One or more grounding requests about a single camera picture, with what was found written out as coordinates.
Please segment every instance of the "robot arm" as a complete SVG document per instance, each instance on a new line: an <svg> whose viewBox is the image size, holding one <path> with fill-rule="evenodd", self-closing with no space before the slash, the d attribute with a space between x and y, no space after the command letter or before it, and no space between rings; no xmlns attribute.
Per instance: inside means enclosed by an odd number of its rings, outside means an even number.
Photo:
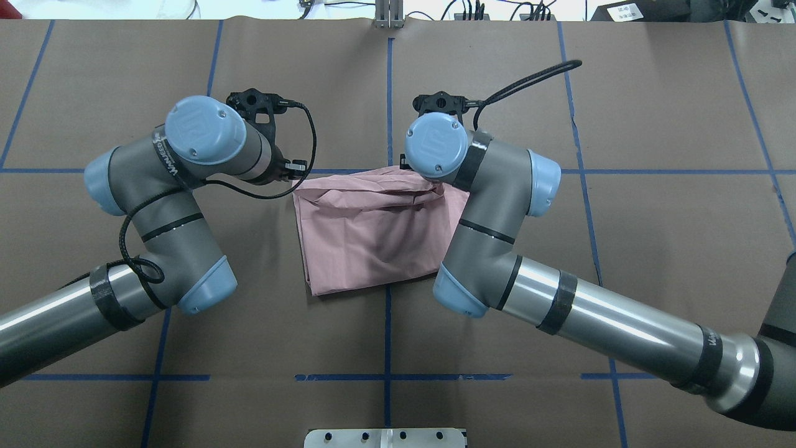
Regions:
<svg viewBox="0 0 796 448"><path fill-rule="evenodd" d="M0 387L163 309L194 314L232 294L237 281L191 190L222 173L255 185L295 179L311 163L291 163L275 145L273 114L303 104L254 89L233 93L227 104L234 108L187 97L151 136L86 167L91 197L109 214L131 216L146 253L97 266L88 278L0 316ZM258 113L269 114L269 124L257 124Z"/></svg>
<svg viewBox="0 0 796 448"><path fill-rule="evenodd" d="M796 430L794 257L761 333L726 336L513 252L525 216L541 216L555 198L557 163L441 112L409 128L406 160L426 179L470 192L434 283L443 305L471 317L507 312L703 395L732 419Z"/></svg>

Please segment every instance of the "light blue cap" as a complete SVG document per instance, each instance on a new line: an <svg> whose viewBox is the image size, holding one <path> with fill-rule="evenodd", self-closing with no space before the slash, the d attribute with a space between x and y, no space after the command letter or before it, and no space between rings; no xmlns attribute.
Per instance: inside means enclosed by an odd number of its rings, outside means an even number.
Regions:
<svg viewBox="0 0 796 448"><path fill-rule="evenodd" d="M183 98L166 116L174 152L198 165L230 160L246 141L246 124L234 109L209 96Z"/></svg>
<svg viewBox="0 0 796 448"><path fill-rule="evenodd" d="M116 147L92 160L86 166L86 169L83 170L83 183L86 185L88 195L97 201L99 208L107 214L122 216L124 211L113 198L111 179L108 177L113 151L116 151Z"/></svg>
<svg viewBox="0 0 796 448"><path fill-rule="evenodd" d="M446 308L470 317L483 317L489 308L448 272L444 264L439 265L439 272L434 281L434 297Z"/></svg>
<svg viewBox="0 0 796 448"><path fill-rule="evenodd" d="M429 112L406 133L406 160L424 178L438 179L456 171L468 146L467 131L456 117Z"/></svg>
<svg viewBox="0 0 796 448"><path fill-rule="evenodd" d="M553 160L528 150L531 155L531 205L528 216L541 216L556 198L561 184L561 167Z"/></svg>
<svg viewBox="0 0 796 448"><path fill-rule="evenodd" d="M177 303L185 314L196 314L229 297L238 287L238 280L224 255L188 290Z"/></svg>

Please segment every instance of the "folded pink towel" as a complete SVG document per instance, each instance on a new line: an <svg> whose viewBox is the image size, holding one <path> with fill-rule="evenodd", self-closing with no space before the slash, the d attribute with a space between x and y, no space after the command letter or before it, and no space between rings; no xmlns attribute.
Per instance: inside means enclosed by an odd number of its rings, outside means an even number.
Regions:
<svg viewBox="0 0 796 448"><path fill-rule="evenodd" d="M467 193L413 171L379 168L308 179L293 192L313 295L434 273Z"/></svg>

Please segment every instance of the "metal bracket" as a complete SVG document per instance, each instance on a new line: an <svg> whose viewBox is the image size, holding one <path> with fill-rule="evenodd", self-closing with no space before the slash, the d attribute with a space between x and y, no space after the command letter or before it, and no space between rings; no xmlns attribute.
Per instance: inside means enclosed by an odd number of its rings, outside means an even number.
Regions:
<svg viewBox="0 0 796 448"><path fill-rule="evenodd" d="M377 28L404 28L404 0L375 0Z"/></svg>
<svg viewBox="0 0 796 448"><path fill-rule="evenodd" d="M304 448L467 448L467 431L456 428L312 430Z"/></svg>

